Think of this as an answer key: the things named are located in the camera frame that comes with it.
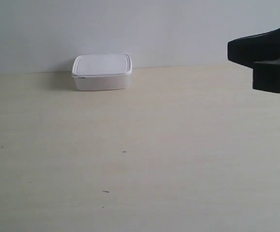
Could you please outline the white lidded plastic container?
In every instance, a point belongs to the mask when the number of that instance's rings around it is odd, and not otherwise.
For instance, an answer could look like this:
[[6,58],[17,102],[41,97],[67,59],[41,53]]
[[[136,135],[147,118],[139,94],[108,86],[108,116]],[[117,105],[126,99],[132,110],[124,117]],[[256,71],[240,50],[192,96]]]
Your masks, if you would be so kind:
[[132,70],[132,59],[127,54],[81,55],[73,63],[72,78],[80,91],[125,89]]

